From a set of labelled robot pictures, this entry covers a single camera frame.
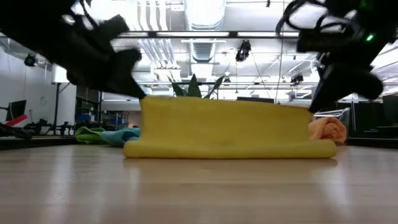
yellow towel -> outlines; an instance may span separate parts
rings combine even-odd
[[[306,108],[250,101],[147,96],[139,141],[126,157],[185,159],[330,158],[332,141],[308,140]]]

green towel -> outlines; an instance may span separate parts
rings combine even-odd
[[[84,142],[86,144],[107,144],[106,141],[101,139],[101,133],[105,132],[103,128],[91,128],[86,127],[79,128],[75,137],[77,141]]]

potted plant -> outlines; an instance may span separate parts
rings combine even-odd
[[[205,95],[203,97],[203,99],[210,98],[211,94],[213,94],[214,91],[220,87],[220,85],[222,84],[222,82],[224,80],[224,77],[225,76],[222,76],[217,79],[217,81],[213,85],[213,88],[207,93],[207,95]],[[174,82],[172,82],[172,86],[173,86],[173,91],[176,96],[192,96],[192,97],[202,98],[202,95],[201,95],[201,92],[199,89],[199,83],[198,83],[198,80],[197,80],[197,77],[195,74],[193,74],[193,76],[189,82],[188,91],[184,90],[177,83],[174,83]]]

ductwork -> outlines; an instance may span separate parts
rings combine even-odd
[[[130,0],[132,5],[132,23],[135,30],[150,30],[147,23],[147,0],[139,0],[140,9],[138,10],[138,0]],[[156,0],[149,0],[150,14],[149,24],[152,30],[159,30],[157,24],[157,6]],[[165,0],[159,0],[159,22],[162,30],[167,30],[166,25],[166,4]],[[157,68],[175,68],[177,62],[174,59],[173,48],[170,40],[154,40],[154,39],[141,39],[138,40],[139,45],[142,47],[146,55]]]
[[[189,30],[221,30],[226,0],[184,0],[185,19]],[[192,43],[192,57],[196,62],[207,63],[215,53],[215,44]]]
[[[167,23],[166,23],[166,0],[159,0],[159,23],[160,23],[160,28],[162,31],[167,31]],[[170,39],[162,39],[163,45],[165,49],[163,49],[164,54],[167,52],[169,53],[169,59],[172,63],[173,68],[177,68],[177,61],[175,60],[174,57],[174,51],[172,47],[172,43]]]

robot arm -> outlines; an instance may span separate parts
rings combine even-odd
[[[328,9],[313,29],[297,27],[289,20],[308,3]],[[371,100],[382,93],[382,81],[371,73],[370,64],[387,43],[396,39],[397,5],[397,1],[389,0],[294,0],[287,6],[276,27],[277,34],[286,23],[299,30],[298,52],[318,52],[320,82],[310,106],[312,113],[351,93]],[[356,14],[351,19],[344,18],[353,10]],[[340,19],[322,25],[327,16]],[[325,30],[336,26],[340,27],[338,31]]]
[[[67,77],[74,85],[145,97],[131,76],[135,63],[141,59],[140,52],[136,49],[115,52],[110,44],[129,30],[124,19],[115,16],[96,24],[84,7],[85,16],[72,12],[75,1],[8,1],[0,13],[0,32],[67,69]],[[65,15],[75,22],[62,19]],[[84,19],[91,22],[93,30],[83,25]]]

